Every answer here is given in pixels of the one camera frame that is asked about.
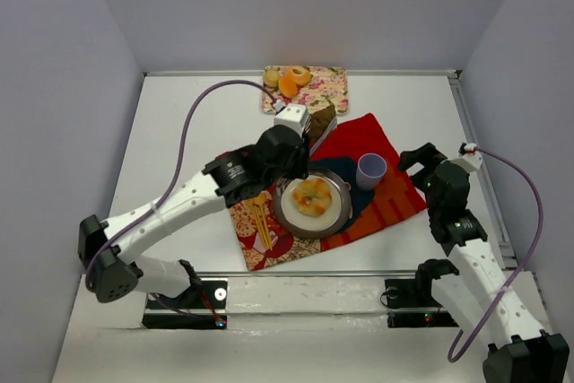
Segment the dark brown chocolate bread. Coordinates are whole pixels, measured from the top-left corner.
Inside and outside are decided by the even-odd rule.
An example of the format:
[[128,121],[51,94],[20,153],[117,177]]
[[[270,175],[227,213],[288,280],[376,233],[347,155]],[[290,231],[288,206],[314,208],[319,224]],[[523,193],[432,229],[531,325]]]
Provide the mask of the dark brown chocolate bread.
[[324,109],[318,110],[310,116],[308,135],[312,143],[319,140],[335,117],[336,113],[334,106],[328,106]]

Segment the ring shaped twisted bread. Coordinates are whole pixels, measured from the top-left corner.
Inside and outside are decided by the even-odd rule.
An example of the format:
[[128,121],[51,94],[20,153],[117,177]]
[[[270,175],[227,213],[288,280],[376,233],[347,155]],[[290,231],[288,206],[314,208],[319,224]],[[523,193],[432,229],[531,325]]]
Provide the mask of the ring shaped twisted bread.
[[331,188],[322,178],[301,181],[291,195],[297,210],[311,217],[321,216],[332,204]]

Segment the orange topped bread bun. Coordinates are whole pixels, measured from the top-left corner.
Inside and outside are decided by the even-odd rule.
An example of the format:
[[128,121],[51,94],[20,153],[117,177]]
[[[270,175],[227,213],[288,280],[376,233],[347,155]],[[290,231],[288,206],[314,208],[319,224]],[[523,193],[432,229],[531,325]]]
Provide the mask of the orange topped bread bun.
[[277,87],[282,96],[288,99],[294,98],[299,90],[296,82],[290,76],[282,76],[278,80]]

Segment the metal tongs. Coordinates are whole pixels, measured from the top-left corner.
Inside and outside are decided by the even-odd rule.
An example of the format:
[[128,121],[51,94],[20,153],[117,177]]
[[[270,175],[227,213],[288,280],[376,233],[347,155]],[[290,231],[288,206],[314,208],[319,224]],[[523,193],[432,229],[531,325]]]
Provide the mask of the metal tongs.
[[[318,152],[320,146],[324,143],[324,141],[337,129],[337,124],[333,123],[333,125],[328,126],[322,133],[322,135],[317,140],[311,140],[309,144],[309,151],[308,151],[308,158],[307,158],[307,165],[306,168],[309,167],[310,159]],[[294,179],[305,179],[306,177],[302,176],[291,176],[290,178],[281,177],[279,178],[276,183],[276,189],[278,191],[283,192],[285,188],[294,180]]]

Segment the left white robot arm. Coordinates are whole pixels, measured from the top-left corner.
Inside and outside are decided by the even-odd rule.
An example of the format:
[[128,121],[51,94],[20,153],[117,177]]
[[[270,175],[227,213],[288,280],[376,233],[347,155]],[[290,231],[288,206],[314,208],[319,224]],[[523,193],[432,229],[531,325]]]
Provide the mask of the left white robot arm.
[[186,260],[161,261],[145,251],[205,216],[255,198],[277,181],[309,173],[309,136],[273,126],[255,144],[207,163],[167,197],[119,216],[80,224],[79,252],[86,286],[101,303],[132,291],[159,294],[182,304],[197,296],[201,281]]

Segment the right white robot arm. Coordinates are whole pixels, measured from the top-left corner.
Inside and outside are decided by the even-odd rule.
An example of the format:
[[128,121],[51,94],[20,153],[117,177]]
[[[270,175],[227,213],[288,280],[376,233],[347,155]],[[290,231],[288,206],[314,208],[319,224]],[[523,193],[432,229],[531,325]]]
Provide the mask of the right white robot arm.
[[567,341],[548,333],[519,298],[512,284],[523,268],[503,273],[485,229],[467,207],[470,175],[481,168],[484,153],[475,144],[462,144],[458,157],[449,159],[427,143],[399,156],[401,172],[422,166],[410,180],[424,195],[431,235],[445,253],[419,266],[416,292],[436,301],[458,324],[449,362],[479,342],[486,351],[487,382],[562,382]]

